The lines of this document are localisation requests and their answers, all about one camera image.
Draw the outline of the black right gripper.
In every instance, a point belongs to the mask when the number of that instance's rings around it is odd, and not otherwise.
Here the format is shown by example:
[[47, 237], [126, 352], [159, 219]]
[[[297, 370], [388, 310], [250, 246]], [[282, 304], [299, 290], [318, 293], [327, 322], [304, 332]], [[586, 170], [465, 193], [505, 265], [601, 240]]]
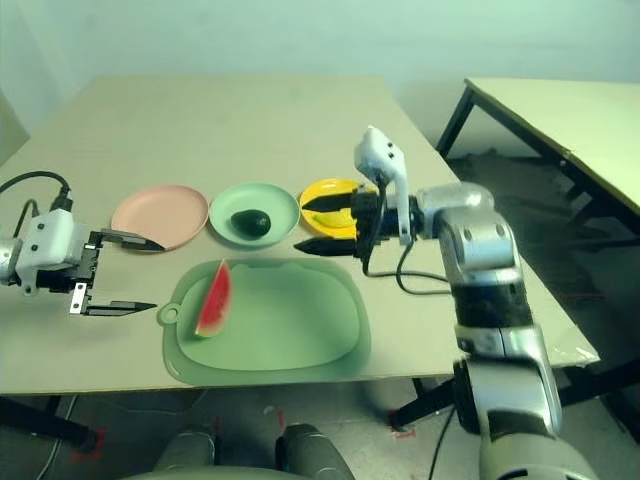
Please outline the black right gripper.
[[294, 248], [315, 256], [368, 258], [375, 245], [399, 236], [397, 208], [388, 206], [385, 191], [356, 190], [353, 194], [321, 195], [302, 205], [303, 210], [320, 213], [350, 207], [356, 222], [355, 240], [315, 237], [296, 243]]

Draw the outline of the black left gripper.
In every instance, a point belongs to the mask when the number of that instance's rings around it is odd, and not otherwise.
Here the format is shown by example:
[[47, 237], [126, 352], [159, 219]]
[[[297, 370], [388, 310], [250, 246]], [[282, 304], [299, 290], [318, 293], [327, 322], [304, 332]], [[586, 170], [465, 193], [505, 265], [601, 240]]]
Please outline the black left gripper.
[[89, 240], [81, 249], [77, 265], [59, 270], [39, 270], [37, 287], [51, 293], [71, 294], [71, 314], [95, 317], [120, 317], [156, 308], [145, 302], [111, 301], [106, 305], [93, 305], [90, 291], [93, 288], [102, 241], [124, 249], [163, 252], [165, 248], [157, 242], [131, 232], [102, 229], [91, 231]]

